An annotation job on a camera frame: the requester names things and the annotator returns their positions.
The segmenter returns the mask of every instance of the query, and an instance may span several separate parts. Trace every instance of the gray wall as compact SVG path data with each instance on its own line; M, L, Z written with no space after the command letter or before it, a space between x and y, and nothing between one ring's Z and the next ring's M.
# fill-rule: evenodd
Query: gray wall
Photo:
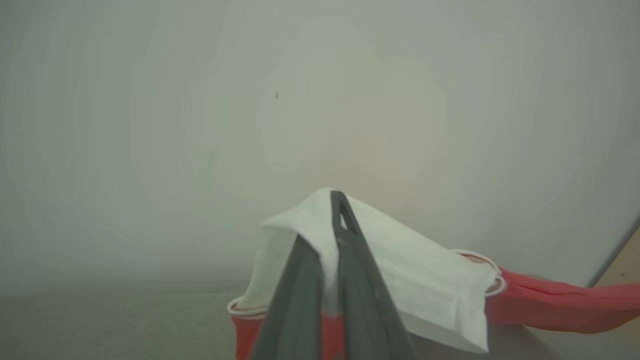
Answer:
M246 281L322 186L585 285L640 211L632 1L0 6L1 293Z

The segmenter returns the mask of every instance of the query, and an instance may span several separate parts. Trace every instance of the white fabric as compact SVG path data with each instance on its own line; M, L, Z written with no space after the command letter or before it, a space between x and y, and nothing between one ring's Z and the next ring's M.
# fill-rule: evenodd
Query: white fabric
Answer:
M332 228L332 189L320 189L294 208L260 225L249 287L236 304L268 306L297 234L320 254L324 306L337 310L338 248ZM407 331L454 348L487 352L485 291L498 275L416 233L384 213L348 198Z

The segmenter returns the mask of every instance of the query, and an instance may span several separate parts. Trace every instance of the folded white cloth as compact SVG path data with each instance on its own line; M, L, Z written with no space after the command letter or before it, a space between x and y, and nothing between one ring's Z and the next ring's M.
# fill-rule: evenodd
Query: folded white cloth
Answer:
M298 234L320 255L324 308L337 314L339 253L332 190L317 190L260 225L251 283L244 296L232 302L234 315L255 315L256 309L269 305ZM499 269L471 262L369 205L348 199L407 331L461 350L487 352L484 296Z

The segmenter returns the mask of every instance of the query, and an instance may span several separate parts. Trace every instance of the red cloth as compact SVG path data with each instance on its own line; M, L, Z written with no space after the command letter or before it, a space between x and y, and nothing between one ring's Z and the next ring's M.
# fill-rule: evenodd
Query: red cloth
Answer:
M484 311L490 323L593 334L640 316L640 284L580 288L500 269L508 286L486 299ZM236 359L246 360L262 319L231 319L236 325ZM344 354L343 331L342 318L322 316L323 360Z
M640 316L640 284L580 288L500 269L508 286L486 299L491 323L593 334Z

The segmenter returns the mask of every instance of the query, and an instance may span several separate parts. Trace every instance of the plain backdrop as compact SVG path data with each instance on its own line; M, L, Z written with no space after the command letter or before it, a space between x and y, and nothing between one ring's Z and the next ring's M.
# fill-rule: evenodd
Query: plain backdrop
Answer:
M640 5L0 4L0 293L225 288L332 186L586 285L640 214Z

